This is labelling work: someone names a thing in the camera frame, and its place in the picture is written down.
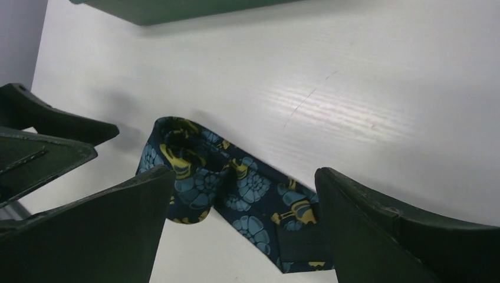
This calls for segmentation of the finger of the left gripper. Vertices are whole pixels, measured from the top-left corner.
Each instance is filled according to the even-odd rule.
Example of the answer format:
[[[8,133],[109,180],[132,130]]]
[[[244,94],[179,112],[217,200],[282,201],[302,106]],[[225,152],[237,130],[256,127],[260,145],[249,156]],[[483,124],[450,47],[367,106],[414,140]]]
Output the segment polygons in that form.
[[[88,143],[1,127],[1,207],[96,157]]]
[[[59,110],[43,102],[24,85],[9,83],[1,87],[1,126],[76,140],[97,146],[116,137],[116,125]]]

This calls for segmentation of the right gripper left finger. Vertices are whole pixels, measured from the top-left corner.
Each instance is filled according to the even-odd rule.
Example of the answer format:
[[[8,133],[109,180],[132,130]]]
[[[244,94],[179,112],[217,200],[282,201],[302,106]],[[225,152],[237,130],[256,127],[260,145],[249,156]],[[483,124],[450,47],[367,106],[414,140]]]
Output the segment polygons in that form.
[[[175,173],[165,165],[1,222],[2,282],[149,282]]]

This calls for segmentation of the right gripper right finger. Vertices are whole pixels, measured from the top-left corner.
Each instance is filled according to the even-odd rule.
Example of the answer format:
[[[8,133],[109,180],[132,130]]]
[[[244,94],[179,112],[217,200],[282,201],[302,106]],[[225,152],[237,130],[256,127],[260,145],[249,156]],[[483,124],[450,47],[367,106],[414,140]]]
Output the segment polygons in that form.
[[[315,185],[339,282],[498,282],[499,228],[417,208],[329,167]]]

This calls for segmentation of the blue patterned tie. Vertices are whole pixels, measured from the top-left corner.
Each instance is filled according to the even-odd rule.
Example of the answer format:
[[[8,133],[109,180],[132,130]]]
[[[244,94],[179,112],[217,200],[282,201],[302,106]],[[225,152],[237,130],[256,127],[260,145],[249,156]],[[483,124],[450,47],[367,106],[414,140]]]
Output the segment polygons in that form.
[[[200,124],[155,121],[137,173],[157,165],[176,175],[167,218],[203,221],[217,211],[284,274],[331,270],[317,194]]]

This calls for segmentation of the green compartment tray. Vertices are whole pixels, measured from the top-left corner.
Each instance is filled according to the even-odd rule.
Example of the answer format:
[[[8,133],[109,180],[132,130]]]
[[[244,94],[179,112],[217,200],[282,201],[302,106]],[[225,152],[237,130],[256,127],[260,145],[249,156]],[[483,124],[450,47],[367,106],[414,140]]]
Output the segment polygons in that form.
[[[292,0],[70,0],[138,26],[291,3]]]

